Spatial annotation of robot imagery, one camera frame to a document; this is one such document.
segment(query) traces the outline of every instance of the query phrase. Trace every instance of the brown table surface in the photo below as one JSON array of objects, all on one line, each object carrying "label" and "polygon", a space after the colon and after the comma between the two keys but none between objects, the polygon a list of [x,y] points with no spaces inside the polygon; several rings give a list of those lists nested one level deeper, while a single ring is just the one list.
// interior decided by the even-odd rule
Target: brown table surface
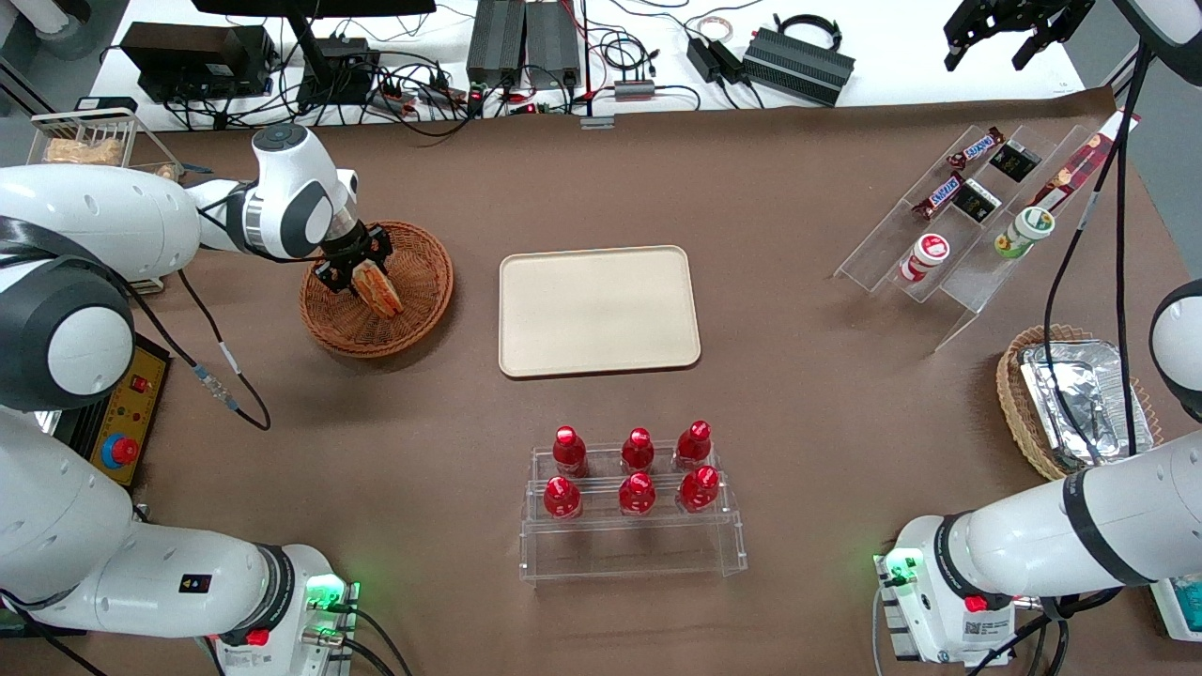
[{"label": "brown table surface", "polygon": [[[363,582],[363,607],[422,676],[867,676],[871,555],[910,518],[1041,481],[1010,439],[993,374],[1011,338],[1040,321],[1071,227],[1036,247],[982,318],[934,356],[956,313],[934,301],[873,300],[831,274],[966,125],[1025,123],[1059,138],[1111,111],[1107,94],[1093,91],[1043,102],[632,115],[600,132],[548,115],[472,124],[436,148],[417,148],[397,126],[321,129],[338,166],[359,172],[364,219],[409,220],[446,244],[456,265],[448,316],[410,354],[334,357],[298,316],[305,266],[202,253],[189,274],[275,427],[244,425],[177,362],[145,457],[154,517],[316,546]],[[251,178],[249,137],[167,143],[218,176]],[[1171,439],[1192,426],[1159,381],[1146,337],[1156,303],[1186,275],[1137,178],[1129,202],[1132,373]],[[1083,203],[1061,223],[1076,223]],[[1108,192],[1057,312],[1108,338],[1113,213]],[[665,243],[690,257],[700,363],[534,381],[501,374],[501,259]],[[177,280],[151,303],[224,373]],[[518,579],[531,446],[566,422],[600,443],[633,426],[672,435],[697,417],[713,423],[732,476],[748,571],[537,591]],[[1066,676],[1202,666],[1202,647],[1156,634],[1143,591],[1079,616],[1072,631]],[[113,676],[213,671],[186,640],[67,642]],[[895,663],[887,639],[881,647],[886,674],[963,674]],[[0,641],[0,665],[6,675],[79,674],[40,641]],[[996,672],[1020,670],[1024,659]]]}]

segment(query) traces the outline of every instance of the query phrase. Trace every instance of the beige tray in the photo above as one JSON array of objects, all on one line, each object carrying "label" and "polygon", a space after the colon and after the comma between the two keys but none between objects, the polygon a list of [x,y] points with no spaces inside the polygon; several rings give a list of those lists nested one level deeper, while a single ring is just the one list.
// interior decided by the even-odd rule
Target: beige tray
[{"label": "beige tray", "polygon": [[501,261],[498,361],[511,378],[684,367],[701,358],[679,247]]}]

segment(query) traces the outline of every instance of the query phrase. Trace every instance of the yellow control panel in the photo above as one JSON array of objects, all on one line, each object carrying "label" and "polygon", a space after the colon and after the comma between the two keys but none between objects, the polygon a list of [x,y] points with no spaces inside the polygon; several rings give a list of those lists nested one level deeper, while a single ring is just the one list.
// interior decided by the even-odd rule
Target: yellow control panel
[{"label": "yellow control panel", "polygon": [[167,352],[138,340],[133,363],[109,395],[89,459],[121,486],[133,482],[167,376]]}]

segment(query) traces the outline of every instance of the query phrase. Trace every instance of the wicker basket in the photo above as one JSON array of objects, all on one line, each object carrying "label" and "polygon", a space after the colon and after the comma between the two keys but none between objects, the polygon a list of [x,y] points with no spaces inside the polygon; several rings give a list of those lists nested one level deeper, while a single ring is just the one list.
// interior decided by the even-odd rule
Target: wicker basket
[{"label": "wicker basket", "polygon": [[[1059,324],[1052,325],[1052,340],[1088,340],[1090,338],[1093,334],[1087,331]],[[1043,327],[1033,326],[1019,333],[1001,355],[1001,360],[998,362],[998,399],[1001,402],[1001,411],[1006,415],[1010,433],[1013,434],[1019,450],[1027,456],[1027,461],[1049,481],[1055,481],[1064,479],[1071,469],[1057,459],[1052,449],[1048,447],[1043,425],[1040,422],[1035,404],[1027,392],[1023,373],[1018,368],[1018,351],[1042,342]],[[1131,379],[1131,387],[1148,419],[1153,443],[1159,446],[1164,443],[1164,438],[1160,434],[1160,422],[1156,420],[1156,414],[1148,403],[1148,393],[1143,391],[1139,381],[1135,378]]]},{"label": "wicker basket", "polygon": [[392,241],[386,267],[405,308],[398,316],[381,319],[355,295],[333,293],[313,274],[307,274],[300,285],[300,318],[319,343],[340,355],[394,355],[433,331],[451,303],[454,273],[442,244],[416,225],[377,225]]}]

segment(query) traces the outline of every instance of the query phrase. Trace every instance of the green light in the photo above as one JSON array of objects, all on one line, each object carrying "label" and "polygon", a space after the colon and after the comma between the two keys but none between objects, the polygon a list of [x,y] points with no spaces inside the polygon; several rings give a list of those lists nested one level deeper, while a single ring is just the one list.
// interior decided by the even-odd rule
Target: green light
[{"label": "green light", "polygon": [[898,548],[891,551],[885,557],[885,565],[894,577],[914,580],[916,569],[922,565],[922,551],[915,548]]},{"label": "green light", "polygon": [[305,600],[316,607],[341,603],[345,594],[346,582],[332,573],[310,577],[305,583]]}]

